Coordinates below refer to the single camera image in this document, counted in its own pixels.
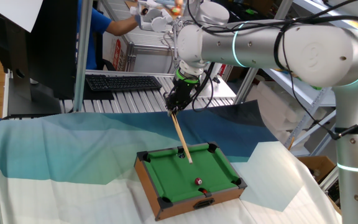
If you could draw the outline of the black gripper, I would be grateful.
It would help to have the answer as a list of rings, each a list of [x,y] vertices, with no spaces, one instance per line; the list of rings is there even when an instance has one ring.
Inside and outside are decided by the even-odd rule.
[[[165,106],[168,115],[177,114],[192,102],[190,93],[198,84],[198,80],[189,78],[174,79],[173,84],[173,93],[165,93]]]

